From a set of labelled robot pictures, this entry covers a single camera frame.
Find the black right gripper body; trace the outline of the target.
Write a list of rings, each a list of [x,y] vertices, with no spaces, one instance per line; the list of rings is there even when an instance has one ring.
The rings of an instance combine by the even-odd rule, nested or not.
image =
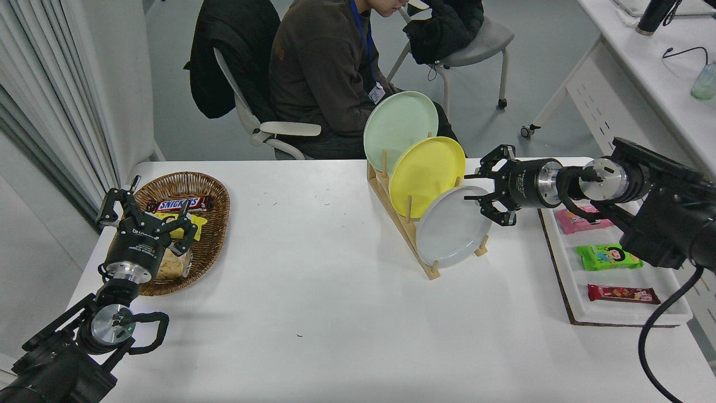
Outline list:
[[[544,159],[519,161],[509,159],[503,166],[507,171],[507,195],[503,206],[509,210],[521,208],[544,208],[544,199],[539,195],[538,179],[545,165]]]

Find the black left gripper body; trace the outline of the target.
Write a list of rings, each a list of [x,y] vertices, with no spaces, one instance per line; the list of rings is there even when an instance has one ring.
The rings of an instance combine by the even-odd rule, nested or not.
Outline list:
[[[121,224],[104,262],[108,276],[156,276],[171,244],[169,234]]]

